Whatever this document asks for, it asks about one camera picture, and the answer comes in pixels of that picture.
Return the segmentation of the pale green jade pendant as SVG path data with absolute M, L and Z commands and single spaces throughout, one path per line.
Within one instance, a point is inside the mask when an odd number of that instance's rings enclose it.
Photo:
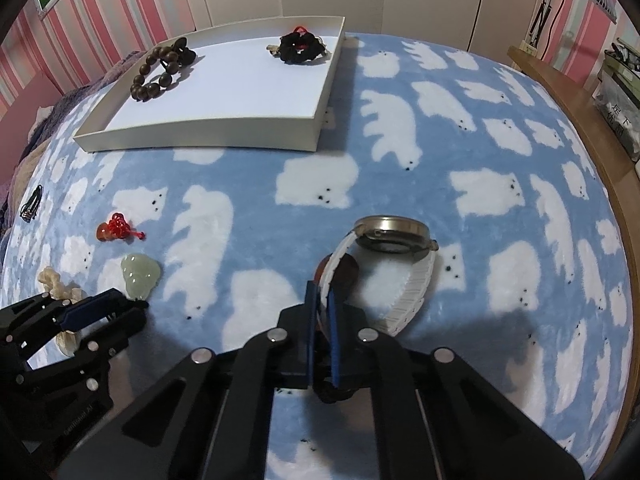
M 133 300 L 147 300 L 160 281 L 162 268 L 143 254 L 129 254 L 120 262 L 126 294 Z

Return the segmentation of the white strap wristwatch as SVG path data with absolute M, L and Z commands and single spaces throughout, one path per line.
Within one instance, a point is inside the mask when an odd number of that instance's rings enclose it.
M 431 283 L 439 246 L 430 237 L 428 227 L 414 219 L 398 216 L 367 216 L 358 219 L 352 229 L 329 255 L 319 278 L 319 320 L 329 324 L 330 291 L 337 286 L 337 270 L 356 245 L 363 255 L 376 263 L 402 263 L 408 266 L 404 286 L 385 315 L 373 327 L 397 336 L 421 310 Z

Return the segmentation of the cream scrunchie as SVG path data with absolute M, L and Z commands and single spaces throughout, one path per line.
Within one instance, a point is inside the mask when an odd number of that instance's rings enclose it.
M 83 300 L 85 293 L 75 283 L 65 285 L 61 275 L 52 266 L 45 266 L 37 276 L 38 282 L 44 290 L 55 300 L 66 301 L 68 304 L 77 304 Z M 63 330 L 54 337 L 54 342 L 63 356 L 70 358 L 79 348 L 79 336 L 77 330 Z

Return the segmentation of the red knot agate charm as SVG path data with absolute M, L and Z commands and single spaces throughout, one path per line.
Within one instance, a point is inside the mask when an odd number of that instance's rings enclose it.
M 145 240 L 145 232 L 137 231 L 121 212 L 114 212 L 107 221 L 96 228 L 96 239 L 100 242 L 111 240 Z

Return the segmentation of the brown oval pendant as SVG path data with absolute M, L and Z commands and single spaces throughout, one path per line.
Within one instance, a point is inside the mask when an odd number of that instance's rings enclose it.
M 346 302 L 358 281 L 359 266 L 351 255 L 344 255 L 331 280 L 330 289 L 337 301 Z

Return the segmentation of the black hair clip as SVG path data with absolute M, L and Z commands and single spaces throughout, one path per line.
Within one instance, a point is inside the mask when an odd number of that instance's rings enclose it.
M 35 219 L 37 215 L 39 206 L 42 200 L 42 191 L 43 188 L 41 185 L 37 185 L 36 188 L 30 194 L 28 200 L 21 206 L 20 209 L 20 218 L 29 223 Z

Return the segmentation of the blue polar bear blanket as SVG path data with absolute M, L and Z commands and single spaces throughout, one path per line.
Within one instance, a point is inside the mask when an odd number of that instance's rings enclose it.
M 314 154 L 89 154 L 73 139 L 99 99 L 88 96 L 50 137 L 32 174 L 29 188 L 43 188 L 35 219 L 16 212 L 2 240 L 1 300 L 39 292 L 45 266 L 93 295 L 122 287 L 126 255 L 157 261 L 163 274 L 149 324 L 112 364 L 122 405 L 191 349 L 232 350 L 273 326 L 281 309 L 303 299 L 317 263 L 357 219 L 399 214 L 426 223 L 439 244 L 425 304 L 402 343 L 421 352 L 449 347 L 489 380 L 480 359 L 502 342 L 497 326 L 472 317 L 465 252 L 487 244 L 490 232 L 477 226 L 463 234 L 447 210 L 456 190 L 470 212 L 489 177 L 470 111 L 471 103 L 500 98 L 480 76 L 483 62 L 497 64 L 409 39 L 348 38 Z M 114 212 L 145 240 L 97 240 L 96 228 Z

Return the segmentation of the striped purple quilt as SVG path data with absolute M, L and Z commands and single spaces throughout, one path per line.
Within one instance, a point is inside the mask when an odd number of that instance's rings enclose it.
M 90 84 L 61 94 L 47 76 L 39 74 L 1 119 L 1 236 L 11 229 L 17 202 L 63 120 L 83 99 L 117 80 L 142 57 L 132 51 Z

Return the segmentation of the white shallow tray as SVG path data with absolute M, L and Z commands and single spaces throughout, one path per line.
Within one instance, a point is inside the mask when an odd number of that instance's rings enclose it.
M 288 65 L 267 50 L 302 26 L 328 53 Z M 87 152 L 133 148 L 274 148 L 313 152 L 344 40 L 341 16 L 276 16 L 186 35 L 194 63 L 171 89 L 137 102 L 137 66 L 92 106 L 74 141 Z

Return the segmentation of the wooden bed footboard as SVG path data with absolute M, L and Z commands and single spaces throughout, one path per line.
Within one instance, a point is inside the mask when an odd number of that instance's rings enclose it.
M 497 104 L 471 103 L 488 179 L 470 212 L 448 193 L 468 248 L 472 317 L 499 329 L 480 369 L 594 474 L 615 452 L 639 365 L 639 181 L 592 96 L 511 48 L 480 76 Z

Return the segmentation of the clear storage box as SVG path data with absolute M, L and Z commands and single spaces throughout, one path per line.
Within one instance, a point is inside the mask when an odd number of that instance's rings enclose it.
M 639 107 L 634 96 L 615 77 L 602 72 L 594 94 L 596 107 L 611 127 L 631 161 L 639 161 Z

